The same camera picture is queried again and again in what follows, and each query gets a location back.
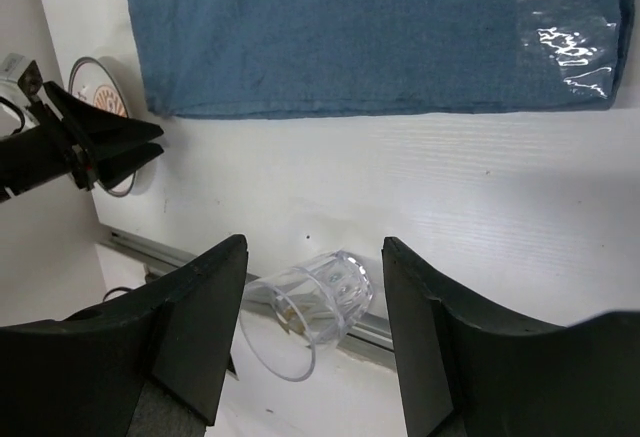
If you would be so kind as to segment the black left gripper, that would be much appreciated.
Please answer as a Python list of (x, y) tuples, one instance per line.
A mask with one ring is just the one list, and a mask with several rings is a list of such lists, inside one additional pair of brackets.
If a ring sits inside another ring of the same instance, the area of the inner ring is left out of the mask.
[[(19, 125), (1, 138), (1, 200), (67, 176), (81, 190), (131, 192), (137, 172), (163, 154), (157, 124), (93, 107), (45, 82), (33, 59), (1, 63), (1, 108)], [(86, 150), (127, 150), (89, 159)]]

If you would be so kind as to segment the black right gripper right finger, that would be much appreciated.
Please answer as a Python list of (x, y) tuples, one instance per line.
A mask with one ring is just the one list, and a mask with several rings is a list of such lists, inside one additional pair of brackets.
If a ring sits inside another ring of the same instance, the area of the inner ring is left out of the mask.
[(411, 436), (635, 436), (639, 315), (563, 327), (507, 309), (395, 237), (385, 297)]

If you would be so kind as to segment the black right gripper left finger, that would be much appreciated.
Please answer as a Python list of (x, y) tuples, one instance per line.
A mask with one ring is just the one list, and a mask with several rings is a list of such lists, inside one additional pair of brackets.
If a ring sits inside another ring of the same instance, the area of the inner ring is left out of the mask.
[(202, 436), (215, 421), (248, 265), (236, 234), (61, 320), (1, 331), (5, 436)]

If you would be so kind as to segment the blue cloth placemat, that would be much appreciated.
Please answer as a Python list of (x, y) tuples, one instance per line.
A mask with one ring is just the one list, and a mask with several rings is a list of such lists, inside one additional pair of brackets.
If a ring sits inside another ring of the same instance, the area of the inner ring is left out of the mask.
[(193, 119), (605, 110), (635, 0), (127, 0), (148, 109)]

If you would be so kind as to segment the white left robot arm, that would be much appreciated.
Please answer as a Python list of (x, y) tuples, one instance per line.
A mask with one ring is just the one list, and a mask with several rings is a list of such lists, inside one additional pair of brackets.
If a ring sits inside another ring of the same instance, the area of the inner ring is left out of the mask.
[(1, 139), (1, 199), (62, 176), (81, 190), (128, 195), (137, 172), (159, 157), (157, 124), (136, 120), (104, 61), (78, 59), (69, 84), (43, 79), (35, 60), (11, 53), (1, 64), (1, 106), (19, 126)]

